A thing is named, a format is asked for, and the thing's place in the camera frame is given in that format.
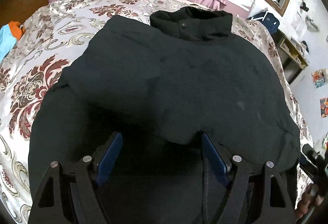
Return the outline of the person right hand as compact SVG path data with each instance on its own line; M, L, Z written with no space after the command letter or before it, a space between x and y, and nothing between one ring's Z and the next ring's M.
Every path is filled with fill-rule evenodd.
M306 214L309 210L309 206L314 204L315 206L320 206L323 197L317 195L316 197L311 195L311 191L318 189L316 184L309 184L306 187L305 192L302 194L300 201L297 204L296 209L294 210L294 215L296 219L300 219L304 214Z

